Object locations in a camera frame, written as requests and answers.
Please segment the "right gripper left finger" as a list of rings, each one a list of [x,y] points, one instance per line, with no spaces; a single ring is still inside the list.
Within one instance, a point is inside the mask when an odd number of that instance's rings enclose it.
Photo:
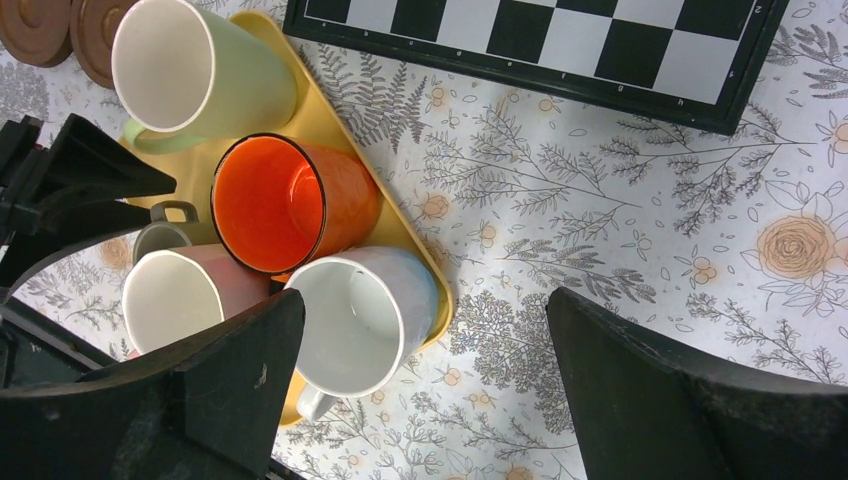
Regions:
[[[260,479],[305,324],[284,289],[73,381],[1,392],[5,479]]]

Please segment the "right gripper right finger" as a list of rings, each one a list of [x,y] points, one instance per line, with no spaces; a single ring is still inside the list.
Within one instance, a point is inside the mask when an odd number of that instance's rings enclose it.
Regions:
[[[546,315],[591,479],[843,479],[847,390],[757,370],[567,288]]]

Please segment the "brown wooden coaster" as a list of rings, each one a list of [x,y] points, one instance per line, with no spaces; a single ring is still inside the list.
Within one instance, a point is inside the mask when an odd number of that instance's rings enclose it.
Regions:
[[[86,75],[114,89],[111,52],[117,28],[136,0],[73,0],[70,35],[73,52]]]
[[[24,64],[57,66],[72,53],[70,18],[69,0],[2,0],[2,45]]]

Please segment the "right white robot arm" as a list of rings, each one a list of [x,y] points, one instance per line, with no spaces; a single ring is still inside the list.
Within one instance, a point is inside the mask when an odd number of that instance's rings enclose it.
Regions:
[[[173,177],[71,115],[49,148],[39,120],[1,131],[1,324],[44,322],[13,298],[54,259],[150,224],[133,194]],[[843,479],[847,390],[734,364],[560,288],[526,296],[524,333],[592,479]],[[149,360],[83,365],[73,380],[1,387],[5,479],[263,479],[272,423],[304,352],[304,299],[264,286],[231,326]]]

